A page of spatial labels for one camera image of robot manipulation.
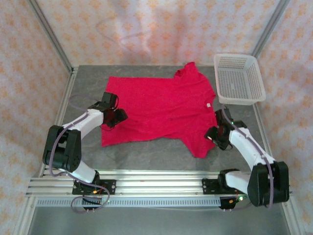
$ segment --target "gray table surface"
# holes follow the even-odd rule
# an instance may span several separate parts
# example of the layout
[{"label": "gray table surface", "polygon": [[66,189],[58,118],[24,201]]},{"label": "gray table surface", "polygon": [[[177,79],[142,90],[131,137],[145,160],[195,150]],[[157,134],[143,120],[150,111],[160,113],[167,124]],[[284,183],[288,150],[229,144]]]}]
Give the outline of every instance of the gray table surface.
[{"label": "gray table surface", "polygon": [[[171,78],[182,67],[174,66],[80,66],[71,94],[90,94],[102,97],[109,76],[120,77],[167,77]],[[216,93],[213,67],[199,67],[210,81]],[[93,100],[77,97],[73,101],[87,108]],[[214,110],[221,104],[218,97],[213,103]],[[242,120],[252,136],[263,147],[263,142],[252,106],[228,105],[234,120]],[[67,107],[64,123],[68,123],[82,114],[82,111]],[[101,129],[93,129],[82,141],[82,159],[96,169],[130,170],[206,170],[218,172],[222,169],[238,168],[249,171],[249,167],[239,151],[210,150],[205,159],[194,158],[180,140],[157,139],[153,141],[130,142],[101,147]]]}]

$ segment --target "black mounting plate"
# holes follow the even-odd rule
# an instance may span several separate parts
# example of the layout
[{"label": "black mounting plate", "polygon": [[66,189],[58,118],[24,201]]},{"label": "black mounting plate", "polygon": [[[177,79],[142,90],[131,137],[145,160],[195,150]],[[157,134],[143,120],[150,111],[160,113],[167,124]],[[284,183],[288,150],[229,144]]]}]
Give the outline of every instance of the black mounting plate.
[{"label": "black mounting plate", "polygon": [[202,189],[204,195],[213,194],[244,194],[235,188],[221,187],[217,179],[202,179]]},{"label": "black mounting plate", "polygon": [[[109,191],[110,195],[115,195],[116,180],[100,180],[98,185],[105,187]],[[101,190],[98,193],[93,193],[93,190],[94,188],[90,188],[90,186],[86,186],[77,181],[74,181],[72,194],[73,195],[99,195],[99,194],[107,195],[107,192],[104,190]]]}]

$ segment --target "patterned wall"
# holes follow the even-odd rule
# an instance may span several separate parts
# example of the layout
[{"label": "patterned wall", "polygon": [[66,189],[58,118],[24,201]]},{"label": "patterned wall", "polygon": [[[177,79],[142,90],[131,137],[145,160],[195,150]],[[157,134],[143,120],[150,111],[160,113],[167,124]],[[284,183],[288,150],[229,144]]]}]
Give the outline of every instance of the patterned wall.
[{"label": "patterned wall", "polygon": [[251,54],[279,0],[38,0],[78,65],[213,64]]},{"label": "patterned wall", "polygon": [[25,0],[0,9],[0,234],[10,235],[68,74]]},{"label": "patterned wall", "polygon": [[307,231],[313,232],[313,4],[290,1],[259,58],[260,103],[275,158],[290,167]]}]

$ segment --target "red t-shirt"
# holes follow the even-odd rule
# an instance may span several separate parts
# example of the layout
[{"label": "red t-shirt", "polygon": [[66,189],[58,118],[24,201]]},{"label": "red t-shirt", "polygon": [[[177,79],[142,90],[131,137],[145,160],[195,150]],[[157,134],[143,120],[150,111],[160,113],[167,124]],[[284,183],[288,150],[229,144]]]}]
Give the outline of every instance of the red t-shirt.
[{"label": "red t-shirt", "polygon": [[217,125],[215,93],[195,63],[178,70],[174,78],[110,77],[106,91],[118,95],[118,107],[128,119],[110,131],[103,127],[102,146],[164,137],[180,139],[198,158],[215,146],[204,138]]}]

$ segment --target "laundry basket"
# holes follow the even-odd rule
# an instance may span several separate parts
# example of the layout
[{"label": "laundry basket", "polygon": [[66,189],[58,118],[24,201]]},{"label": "laundry basket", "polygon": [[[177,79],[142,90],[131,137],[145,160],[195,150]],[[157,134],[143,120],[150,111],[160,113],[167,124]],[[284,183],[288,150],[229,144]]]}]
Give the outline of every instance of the laundry basket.
[{"label": "laundry basket", "polygon": [[261,72],[255,57],[216,54],[214,70],[220,103],[251,105],[265,100]]}]

